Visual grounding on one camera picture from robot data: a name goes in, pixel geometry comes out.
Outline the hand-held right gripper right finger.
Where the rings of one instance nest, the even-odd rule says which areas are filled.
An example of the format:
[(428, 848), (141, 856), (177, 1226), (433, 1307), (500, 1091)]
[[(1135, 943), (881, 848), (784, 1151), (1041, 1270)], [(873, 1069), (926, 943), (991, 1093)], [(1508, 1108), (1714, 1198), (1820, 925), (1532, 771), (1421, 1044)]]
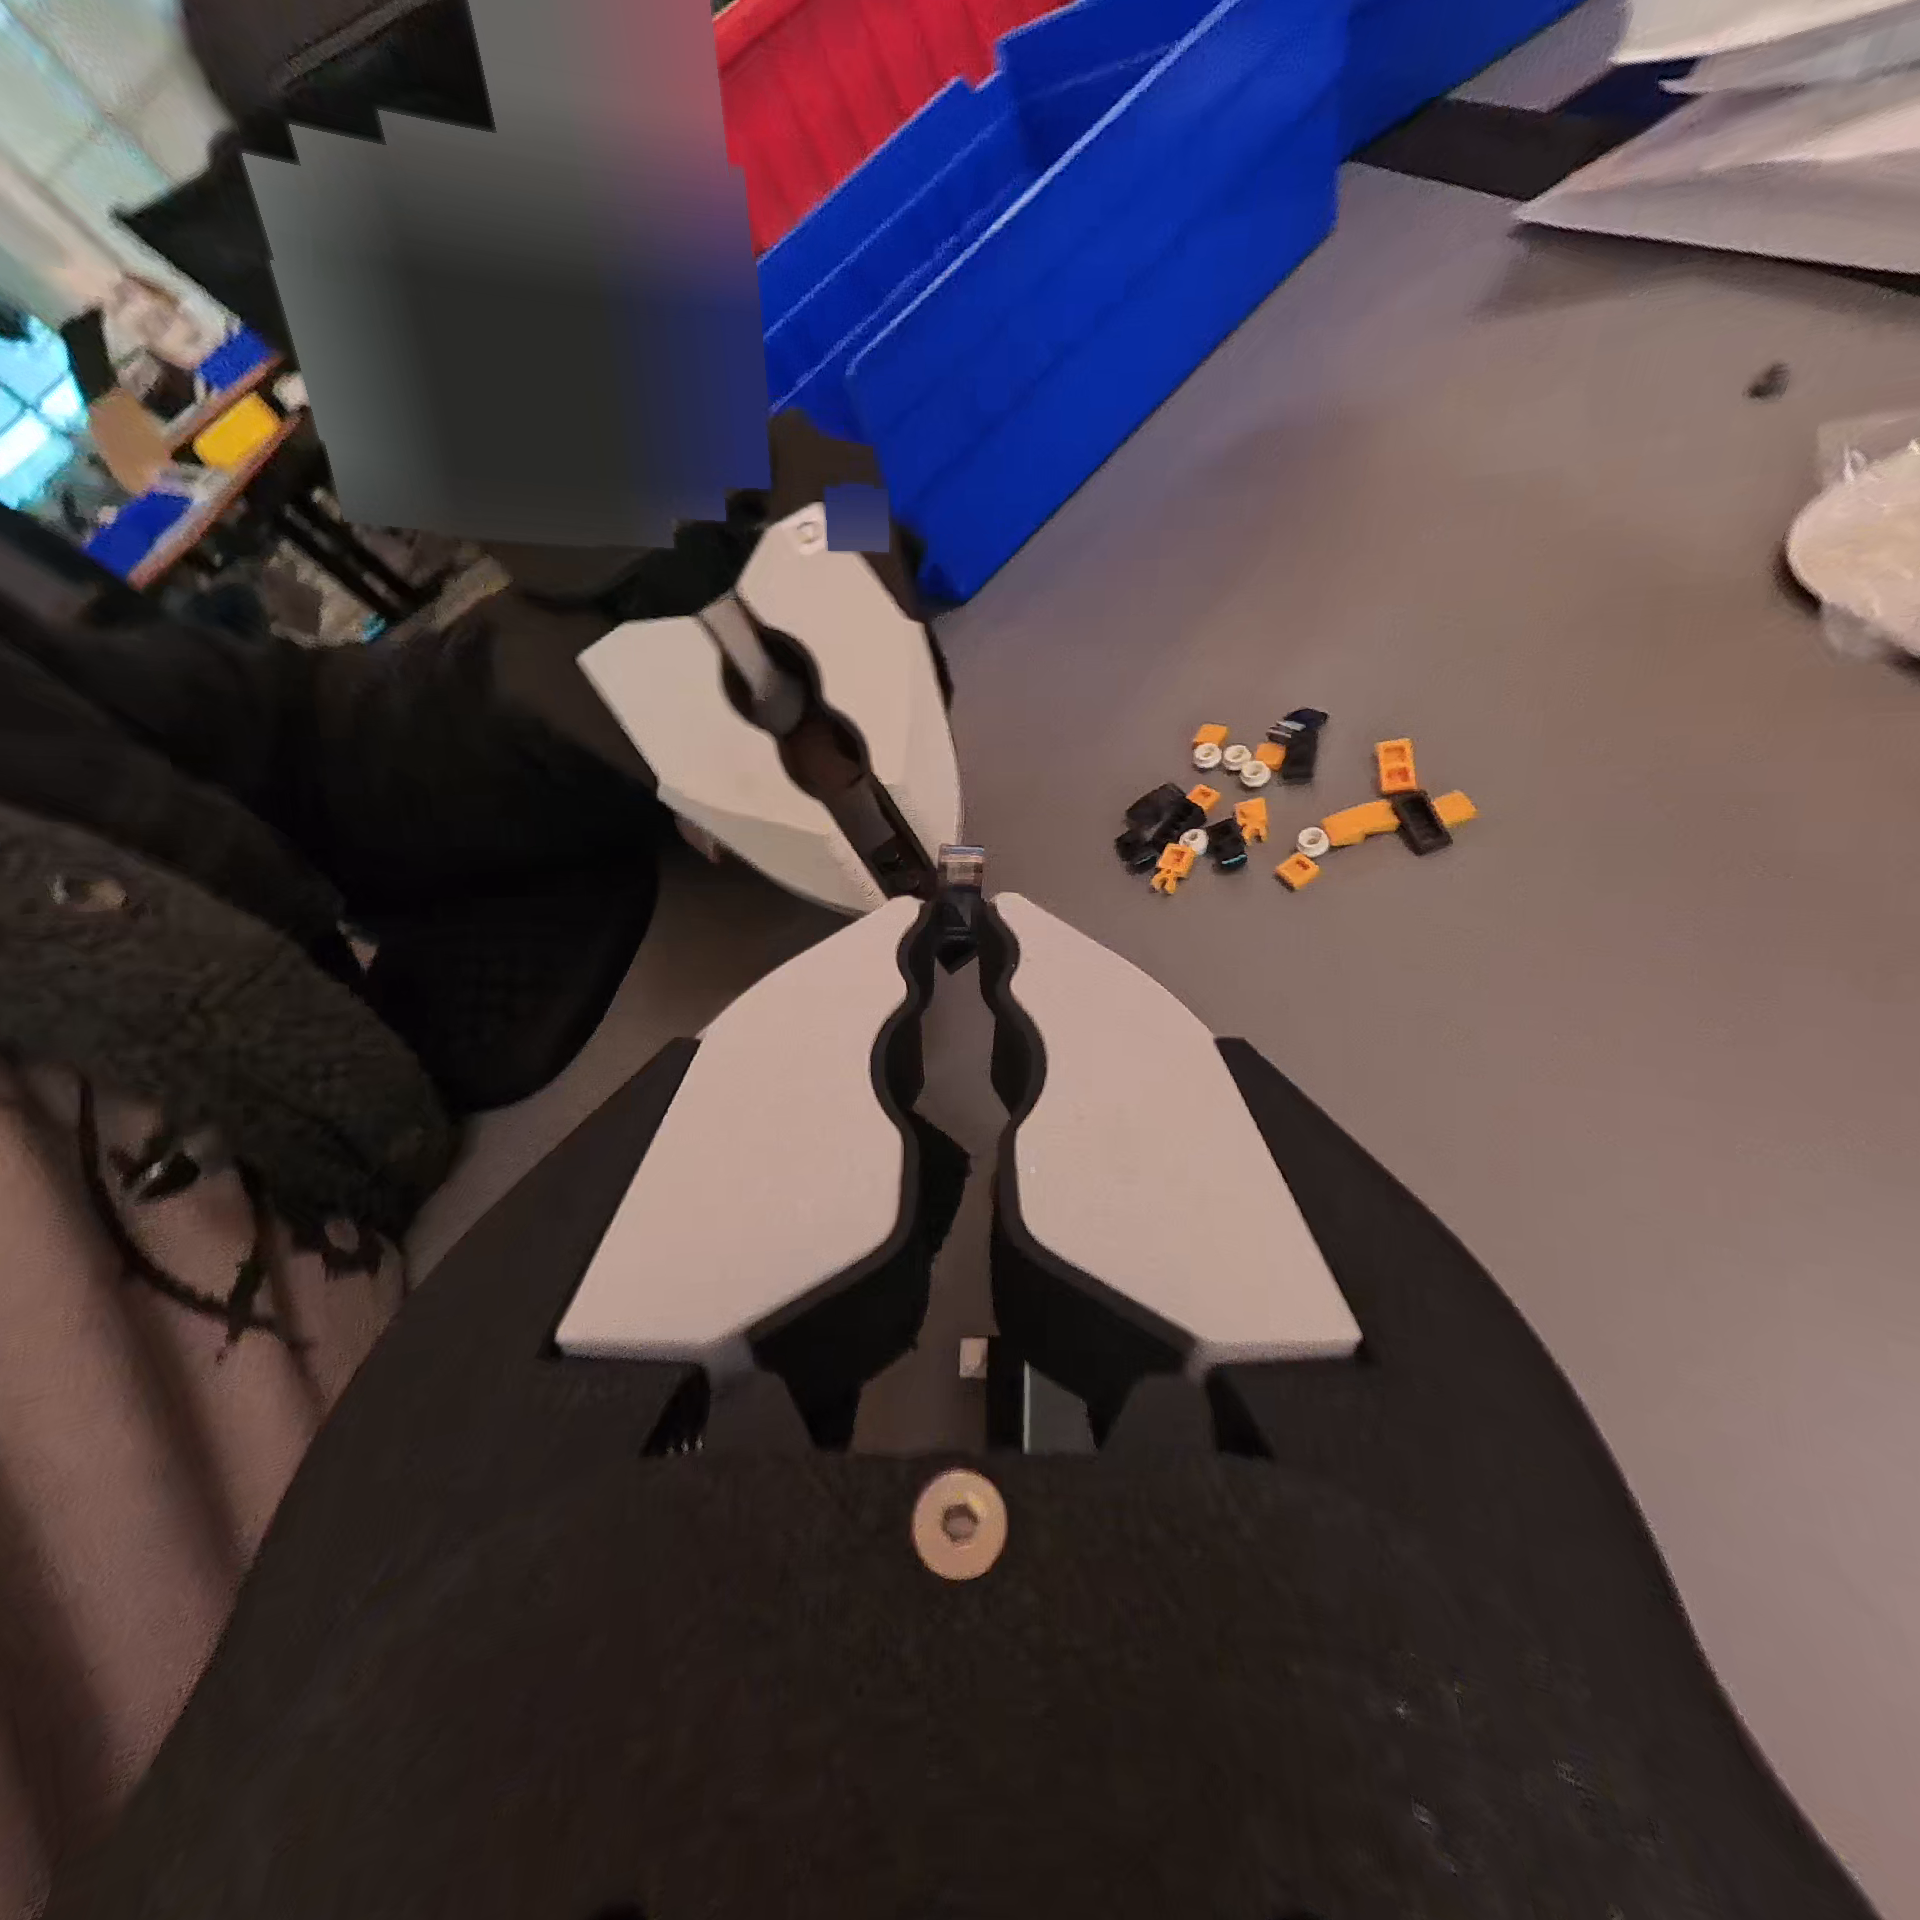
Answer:
[(1149, 1379), (1351, 1363), (1361, 1333), (1216, 1034), (1029, 895), (980, 908), (1004, 1127), (991, 1307), (1104, 1439)]

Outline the blue plastic bin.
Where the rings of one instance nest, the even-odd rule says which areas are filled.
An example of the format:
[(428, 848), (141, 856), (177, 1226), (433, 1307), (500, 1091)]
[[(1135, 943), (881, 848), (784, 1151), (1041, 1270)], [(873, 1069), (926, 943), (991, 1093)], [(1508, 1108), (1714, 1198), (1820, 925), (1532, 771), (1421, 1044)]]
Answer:
[(1348, 7), (1068, 4), (758, 264), (776, 411), (978, 591), (1327, 236)]
[(1474, 79), (1576, 3), (1348, 3), (1338, 158)]

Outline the pile of mixed small lego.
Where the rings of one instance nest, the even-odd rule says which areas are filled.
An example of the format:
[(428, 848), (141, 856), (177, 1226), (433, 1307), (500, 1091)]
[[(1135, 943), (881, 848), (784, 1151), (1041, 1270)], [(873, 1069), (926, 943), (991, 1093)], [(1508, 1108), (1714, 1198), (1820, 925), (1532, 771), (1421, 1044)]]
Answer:
[(1270, 877), (1298, 895), (1360, 848), (1434, 856), (1479, 820), (1463, 787), (1430, 780), (1412, 735), (1351, 742), (1330, 710), (1294, 707), (1266, 727), (1190, 727), (1117, 808), (1111, 859), (1159, 899), (1208, 874)]

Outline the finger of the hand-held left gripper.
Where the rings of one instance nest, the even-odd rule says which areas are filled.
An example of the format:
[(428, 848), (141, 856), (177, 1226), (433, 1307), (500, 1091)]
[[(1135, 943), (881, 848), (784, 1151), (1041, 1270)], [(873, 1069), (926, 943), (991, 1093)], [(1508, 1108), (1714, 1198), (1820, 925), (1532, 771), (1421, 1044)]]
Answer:
[(823, 507), (797, 509), (758, 536), (735, 598), (823, 718), (852, 735), (888, 824), (933, 868), (964, 837), (964, 792), (927, 626), (871, 556), (829, 546)]
[(845, 916), (885, 904), (828, 807), (735, 709), (721, 648), (697, 618), (616, 626), (583, 648), (581, 670), (684, 824), (791, 895)]

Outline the black wired earbud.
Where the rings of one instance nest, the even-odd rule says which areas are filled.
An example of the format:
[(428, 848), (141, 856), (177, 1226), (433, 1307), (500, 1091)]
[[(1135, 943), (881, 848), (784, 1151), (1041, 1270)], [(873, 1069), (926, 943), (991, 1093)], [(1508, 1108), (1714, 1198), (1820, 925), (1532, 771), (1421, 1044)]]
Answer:
[(392, 1307), (388, 1247), (356, 1220), (287, 1219), (217, 1134), (188, 1134), (80, 1071), (70, 1091), (82, 1192), (118, 1278), (207, 1333), (217, 1359), (318, 1359), (358, 1314)]

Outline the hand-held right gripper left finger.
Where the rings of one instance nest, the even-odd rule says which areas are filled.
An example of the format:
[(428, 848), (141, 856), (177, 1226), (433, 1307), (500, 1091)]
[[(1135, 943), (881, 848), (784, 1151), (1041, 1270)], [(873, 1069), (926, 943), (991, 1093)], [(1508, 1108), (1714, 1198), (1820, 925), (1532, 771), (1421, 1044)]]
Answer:
[(566, 1359), (776, 1379), (845, 1450), (918, 1344), (969, 1151), (920, 1114), (943, 911), (898, 899), (743, 992), (693, 1040), (554, 1326)]

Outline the person's left forearm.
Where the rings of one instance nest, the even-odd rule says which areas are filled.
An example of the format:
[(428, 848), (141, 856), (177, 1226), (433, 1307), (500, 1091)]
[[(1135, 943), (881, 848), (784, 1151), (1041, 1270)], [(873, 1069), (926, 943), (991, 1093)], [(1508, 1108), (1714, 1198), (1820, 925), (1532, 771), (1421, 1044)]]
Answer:
[(302, 656), (281, 827), (458, 1116), (561, 1074), (656, 911), (665, 807), (581, 668), (605, 635), (504, 589), (440, 631)]

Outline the red plastic bin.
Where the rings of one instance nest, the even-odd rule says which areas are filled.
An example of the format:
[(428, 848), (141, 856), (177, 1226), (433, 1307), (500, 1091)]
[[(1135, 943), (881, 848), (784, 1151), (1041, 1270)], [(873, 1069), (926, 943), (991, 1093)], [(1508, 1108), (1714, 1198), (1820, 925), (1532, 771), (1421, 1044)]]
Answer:
[(1055, 3), (734, 3), (713, 14), (726, 152), (765, 253), (952, 79)]

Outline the black fleece jacket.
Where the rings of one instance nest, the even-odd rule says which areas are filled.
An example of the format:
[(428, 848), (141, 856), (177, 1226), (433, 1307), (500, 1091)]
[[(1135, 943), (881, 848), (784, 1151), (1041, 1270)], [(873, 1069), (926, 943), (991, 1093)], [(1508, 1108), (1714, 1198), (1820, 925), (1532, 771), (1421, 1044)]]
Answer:
[(333, 1262), (409, 1231), (456, 1144), (374, 1012), (309, 827), (325, 666), (167, 615), (5, 509), (5, 1054), (212, 1147)]

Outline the white tray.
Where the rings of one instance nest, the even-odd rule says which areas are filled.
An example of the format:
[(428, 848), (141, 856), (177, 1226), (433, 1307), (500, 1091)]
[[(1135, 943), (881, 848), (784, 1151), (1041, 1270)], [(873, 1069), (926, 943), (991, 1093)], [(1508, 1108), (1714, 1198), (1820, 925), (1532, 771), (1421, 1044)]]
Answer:
[(1841, 656), (1918, 666), (1918, 440), (1844, 447), (1793, 517), (1788, 574)]

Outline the white paper bags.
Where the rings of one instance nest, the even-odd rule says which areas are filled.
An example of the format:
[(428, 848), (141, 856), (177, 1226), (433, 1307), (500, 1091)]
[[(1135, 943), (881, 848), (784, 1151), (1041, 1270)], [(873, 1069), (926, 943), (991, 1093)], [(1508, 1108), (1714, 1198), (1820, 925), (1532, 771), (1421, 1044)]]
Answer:
[(1918, 274), (1916, 3), (1634, 3), (1613, 63), (1688, 62), (1673, 108), (1514, 221)]

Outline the beige sweatshirt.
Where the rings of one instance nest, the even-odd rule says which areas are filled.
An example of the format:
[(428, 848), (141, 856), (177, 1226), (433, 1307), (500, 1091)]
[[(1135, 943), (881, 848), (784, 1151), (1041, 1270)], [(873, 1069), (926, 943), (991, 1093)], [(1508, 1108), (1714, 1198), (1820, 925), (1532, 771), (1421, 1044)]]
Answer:
[(1, 1093), (5, 1909), (103, 1834), (201, 1678), (272, 1512), (390, 1324), (245, 1350), (118, 1278), (80, 1184), (73, 1076)]

